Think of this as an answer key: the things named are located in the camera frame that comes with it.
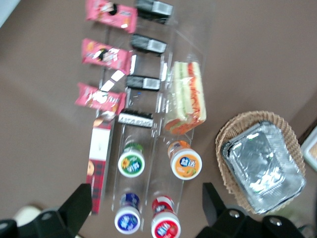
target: wrapper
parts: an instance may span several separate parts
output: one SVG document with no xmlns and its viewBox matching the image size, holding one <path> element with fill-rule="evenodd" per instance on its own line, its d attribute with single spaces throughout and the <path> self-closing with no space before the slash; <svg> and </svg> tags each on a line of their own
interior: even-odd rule
<svg viewBox="0 0 317 238">
<path fill-rule="evenodd" d="M 128 75 L 127 87 L 133 89 L 158 91 L 160 87 L 160 79 L 138 75 Z"/>
<path fill-rule="evenodd" d="M 165 24 L 173 13 L 173 6 L 157 0 L 136 0 L 135 7 L 141 18 Z"/>
<path fill-rule="evenodd" d="M 306 184 L 281 130 L 271 122 L 257 123 L 224 143 L 221 152 L 256 213 L 299 195 Z"/>
<path fill-rule="evenodd" d="M 104 92 L 98 88 L 78 83 L 79 97 L 75 104 L 107 112 L 110 118 L 118 115 L 125 107 L 126 93 Z"/>
<path fill-rule="evenodd" d="M 135 50 L 145 53 L 153 53 L 157 56 L 163 54 L 167 44 L 163 41 L 156 40 L 147 36 L 133 34 L 130 40 L 131 47 Z"/>
<path fill-rule="evenodd" d="M 90 39 L 84 39 L 82 42 L 83 63 L 117 69 L 128 75 L 131 68 L 131 57 L 131 51 L 118 49 Z"/>
<path fill-rule="evenodd" d="M 206 120 L 199 64 L 175 62 L 172 77 L 164 128 L 172 134 L 185 134 Z"/>
<path fill-rule="evenodd" d="M 86 19 L 135 32 L 138 18 L 136 8 L 106 0 L 86 0 Z"/>
</svg>

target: woven basket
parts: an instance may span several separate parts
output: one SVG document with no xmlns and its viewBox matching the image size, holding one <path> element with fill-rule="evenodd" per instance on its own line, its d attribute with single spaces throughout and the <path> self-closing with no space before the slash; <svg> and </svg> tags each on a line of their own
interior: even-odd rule
<svg viewBox="0 0 317 238">
<path fill-rule="evenodd" d="M 296 135 L 292 130 L 291 126 L 289 126 L 289 124 L 283 118 L 271 112 L 253 111 L 239 114 L 236 117 L 232 118 L 230 121 L 228 121 L 227 124 L 220 130 L 215 141 L 218 166 L 221 172 L 224 185 L 226 186 L 229 193 L 234 194 L 239 206 L 243 207 L 246 211 L 250 211 L 254 214 L 256 212 L 250 206 L 245 194 L 240 189 L 234 176 L 232 175 L 231 171 L 229 170 L 226 162 L 222 157 L 221 146 L 225 142 L 241 134 L 242 132 L 244 132 L 245 130 L 249 129 L 251 126 L 257 124 L 262 120 L 268 120 L 282 130 L 286 147 L 289 153 L 293 157 L 294 161 L 296 162 L 297 166 L 299 167 L 303 175 L 305 175 L 305 163 L 303 160 L 302 152 L 300 150 L 300 145 L 298 144 Z M 285 201 L 284 203 L 279 205 L 275 209 L 275 211 L 285 207 L 292 200 L 293 199 L 289 199 Z"/>
</svg>

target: acrylic divider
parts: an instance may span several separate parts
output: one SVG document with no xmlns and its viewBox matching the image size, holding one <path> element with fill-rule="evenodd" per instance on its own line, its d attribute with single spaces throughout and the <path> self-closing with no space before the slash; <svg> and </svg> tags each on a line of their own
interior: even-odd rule
<svg viewBox="0 0 317 238">
<path fill-rule="evenodd" d="M 164 59 L 166 54 L 169 55 L 169 40 L 171 33 L 170 25 L 160 25 L 155 22 L 149 22 L 138 18 L 137 34 L 148 36 L 167 43 L 167 49 L 160 57 L 151 53 L 142 53 L 136 50 L 133 51 L 132 65 L 130 74 L 140 75 L 145 77 L 159 78 L 161 81 L 165 81 L 167 74 L 167 65 Z M 154 91 L 137 90 L 125 88 L 127 93 L 126 108 L 152 113 L 156 118 L 156 112 L 160 106 L 160 93 Z M 130 140 L 141 144 L 144 148 L 145 157 L 145 169 L 141 175 L 135 178 L 127 178 L 121 174 L 117 169 L 115 174 L 112 210 L 117 212 L 120 208 L 120 198 L 125 193 L 133 192 L 140 198 L 140 215 L 143 219 L 144 200 L 146 197 L 146 188 L 148 185 L 149 172 L 153 159 L 153 151 L 155 148 L 155 137 L 158 132 L 157 119 L 154 119 L 154 125 L 152 128 L 137 127 L 128 124 L 122 125 L 120 145 L 118 151 L 118 158 L 123 152 L 124 146 Z"/>
<path fill-rule="evenodd" d="M 160 195 L 170 196 L 174 202 L 175 213 L 178 213 L 184 181 L 178 179 L 170 167 L 170 159 L 167 154 L 169 145 L 176 140 L 184 140 L 191 144 L 194 130 L 184 135 L 172 135 L 164 130 L 164 116 L 168 110 L 168 94 L 172 81 L 172 66 L 175 61 L 198 61 L 203 76 L 207 50 L 210 41 L 212 4 L 209 0 L 181 1 L 175 5 L 174 32 L 170 40 L 170 54 L 165 59 L 167 64 L 167 77 L 161 87 L 157 120 L 158 133 L 156 134 L 155 147 L 153 149 L 152 164 L 146 191 L 145 210 L 141 229 L 149 232 L 153 218 L 152 202 Z"/>
</svg>

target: snack display rack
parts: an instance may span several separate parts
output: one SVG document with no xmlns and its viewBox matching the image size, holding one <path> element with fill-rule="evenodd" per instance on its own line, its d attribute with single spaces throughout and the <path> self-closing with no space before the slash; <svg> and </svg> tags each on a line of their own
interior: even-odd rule
<svg viewBox="0 0 317 238">
<path fill-rule="evenodd" d="M 99 88 L 105 91 L 127 93 L 126 108 L 153 114 L 152 128 L 122 124 L 118 160 L 128 141 L 144 147 L 145 169 L 136 178 L 127 178 L 117 169 L 115 174 L 112 210 L 120 208 L 120 198 L 125 193 L 135 193 L 141 202 L 141 230 L 151 230 L 153 217 L 152 202 L 161 195 L 169 196 L 177 214 L 184 181 L 172 172 L 167 155 L 168 146 L 176 140 L 191 144 L 194 130 L 184 135 L 172 135 L 164 130 L 164 115 L 167 110 L 172 65 L 175 61 L 198 61 L 203 75 L 207 49 L 210 39 L 212 5 L 208 0 L 198 0 L 198 8 L 190 1 L 165 1 L 174 6 L 173 15 L 165 25 L 138 17 L 136 34 L 144 35 L 167 43 L 161 56 L 133 51 L 130 74 L 160 79 L 158 92 L 127 88 L 125 75 L 116 70 L 102 69 Z M 130 50 L 130 35 L 120 29 L 106 26 L 105 44 Z"/>
</svg>

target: brown floor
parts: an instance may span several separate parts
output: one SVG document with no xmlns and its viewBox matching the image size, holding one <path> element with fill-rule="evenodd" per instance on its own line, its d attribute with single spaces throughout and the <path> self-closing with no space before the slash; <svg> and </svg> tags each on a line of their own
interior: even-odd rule
<svg viewBox="0 0 317 238">
<path fill-rule="evenodd" d="M 204 76 L 208 120 L 196 129 L 192 144 L 204 167 L 185 183 L 179 211 L 184 238 L 207 224 L 203 182 L 212 182 L 225 204 L 235 204 L 214 151 L 216 134 L 230 118 L 273 111 L 300 136 L 317 117 L 317 1 L 212 2 Z M 0 219 L 30 203 L 60 205 L 85 181 L 95 112 L 74 101 L 77 82 L 96 84 L 100 77 L 100 68 L 81 64 L 81 40 L 102 41 L 102 29 L 85 21 L 83 0 L 21 1 L 0 29 Z M 305 189 L 281 213 L 314 224 L 317 177 L 306 168 Z M 113 225 L 110 207 L 115 169 L 112 163 L 101 213 L 89 217 L 81 230 L 86 238 L 124 237 Z"/>
</svg>

